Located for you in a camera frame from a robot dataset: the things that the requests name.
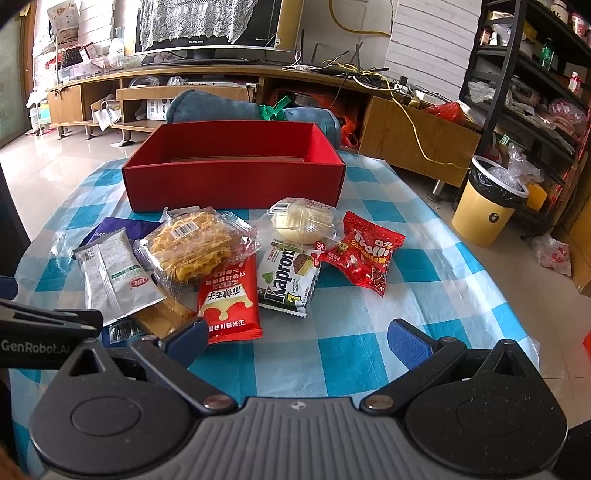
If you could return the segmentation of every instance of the green bow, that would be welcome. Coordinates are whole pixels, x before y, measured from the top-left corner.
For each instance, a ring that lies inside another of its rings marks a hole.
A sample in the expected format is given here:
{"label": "green bow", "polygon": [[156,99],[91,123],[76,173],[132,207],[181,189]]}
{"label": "green bow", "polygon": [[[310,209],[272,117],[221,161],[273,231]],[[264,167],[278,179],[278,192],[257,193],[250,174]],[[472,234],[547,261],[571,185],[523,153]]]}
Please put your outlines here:
{"label": "green bow", "polygon": [[259,105],[261,120],[285,120],[283,109],[290,103],[290,98],[285,95],[275,106]]}

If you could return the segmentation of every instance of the yellow cable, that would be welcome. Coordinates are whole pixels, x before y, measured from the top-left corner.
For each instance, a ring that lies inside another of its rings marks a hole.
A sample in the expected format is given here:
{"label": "yellow cable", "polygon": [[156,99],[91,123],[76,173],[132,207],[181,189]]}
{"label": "yellow cable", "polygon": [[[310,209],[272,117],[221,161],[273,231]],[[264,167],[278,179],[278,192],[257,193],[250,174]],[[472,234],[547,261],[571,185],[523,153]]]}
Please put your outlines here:
{"label": "yellow cable", "polygon": [[347,28],[345,27],[342,23],[340,23],[336,17],[335,17],[335,11],[333,10],[333,5],[332,5],[333,0],[329,0],[329,10],[330,10],[330,16],[333,18],[333,20],[335,21],[335,23],[342,28],[343,30],[347,31],[347,32],[351,32],[351,33],[358,33],[358,34],[363,34],[363,35],[383,35],[384,37],[388,37],[390,38],[390,34],[386,33],[386,32],[380,32],[378,30],[354,30],[353,28]]}
{"label": "yellow cable", "polygon": [[[345,70],[350,70],[350,71],[355,72],[355,73],[357,72],[357,67],[355,67],[354,65],[351,65],[350,63],[342,64],[342,63],[339,63],[338,61],[334,61],[334,60],[327,60],[327,61],[329,61],[331,64],[337,64],[339,67],[341,67],[341,68],[343,68]],[[466,168],[466,167],[460,167],[460,166],[456,165],[453,162],[443,163],[443,162],[440,162],[440,161],[437,161],[437,160],[433,160],[432,158],[429,158],[427,156],[427,154],[425,153],[425,151],[423,150],[423,146],[421,145],[421,141],[418,138],[417,127],[415,126],[415,124],[413,122],[413,119],[410,118],[410,115],[408,114],[408,112],[406,111],[406,109],[403,107],[403,105],[398,100],[396,100],[396,98],[394,97],[394,93],[393,92],[395,92],[396,90],[393,90],[390,87],[390,81],[389,81],[389,79],[386,76],[384,76],[381,73],[379,73],[379,72],[370,72],[369,70],[362,70],[359,73],[361,75],[365,75],[365,76],[376,75],[376,76],[380,77],[383,81],[386,82],[386,85],[388,85],[388,88],[387,89],[384,89],[384,91],[389,92],[390,97],[392,97],[392,101],[394,103],[396,103],[396,105],[398,105],[402,109],[402,111],[404,112],[404,115],[406,115],[406,117],[408,118],[408,121],[413,126],[414,138],[417,140],[417,145],[418,145],[419,150],[421,151],[423,157],[425,158],[425,160],[430,161],[430,162],[432,162],[432,163],[434,163],[436,165],[442,165],[444,167],[452,166],[452,167],[458,168],[459,170],[469,170],[469,167],[468,168]],[[365,86],[360,81],[358,81],[357,79],[355,79],[355,80],[360,85]]]}

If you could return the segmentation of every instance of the white bun in plastic wrapper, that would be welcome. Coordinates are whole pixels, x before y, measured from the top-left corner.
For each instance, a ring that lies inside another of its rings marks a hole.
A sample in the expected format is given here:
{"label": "white bun in plastic wrapper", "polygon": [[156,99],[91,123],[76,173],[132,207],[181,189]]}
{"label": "white bun in plastic wrapper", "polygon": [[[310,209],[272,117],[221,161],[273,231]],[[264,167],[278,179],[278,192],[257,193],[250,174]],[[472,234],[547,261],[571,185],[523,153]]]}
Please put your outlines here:
{"label": "white bun in plastic wrapper", "polygon": [[269,209],[277,234],[291,243],[312,245],[335,240],[335,209],[306,199],[284,199]]}

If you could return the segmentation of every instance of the metal cabinet leg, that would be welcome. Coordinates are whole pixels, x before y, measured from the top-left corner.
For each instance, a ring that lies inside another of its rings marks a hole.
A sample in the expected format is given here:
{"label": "metal cabinet leg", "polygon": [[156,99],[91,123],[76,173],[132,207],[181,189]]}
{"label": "metal cabinet leg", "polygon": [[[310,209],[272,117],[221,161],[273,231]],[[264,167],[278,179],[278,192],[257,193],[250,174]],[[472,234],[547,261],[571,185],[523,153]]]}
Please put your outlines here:
{"label": "metal cabinet leg", "polygon": [[427,197],[429,198],[429,200],[431,200],[432,202],[435,202],[435,203],[441,203],[441,201],[443,200],[441,198],[441,193],[443,191],[444,186],[445,186],[445,182],[438,180],[437,183],[435,184],[435,188],[433,189],[433,191],[427,194]]}
{"label": "metal cabinet leg", "polygon": [[122,130],[123,132],[123,141],[119,144],[120,147],[129,147],[133,145],[135,142],[131,140],[131,130]]}
{"label": "metal cabinet leg", "polygon": [[92,127],[90,125],[86,125],[84,127],[84,131],[86,132],[86,139],[91,140],[95,136],[92,134]]}

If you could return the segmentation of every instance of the lace cloth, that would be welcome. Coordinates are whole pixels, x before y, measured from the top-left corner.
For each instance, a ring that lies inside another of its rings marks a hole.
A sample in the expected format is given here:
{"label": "lace cloth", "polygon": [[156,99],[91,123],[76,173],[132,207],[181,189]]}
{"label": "lace cloth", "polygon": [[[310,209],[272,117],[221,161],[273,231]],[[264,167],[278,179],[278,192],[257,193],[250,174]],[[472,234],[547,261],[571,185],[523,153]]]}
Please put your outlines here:
{"label": "lace cloth", "polygon": [[181,37],[227,37],[246,30],[258,0],[142,0],[142,47]]}

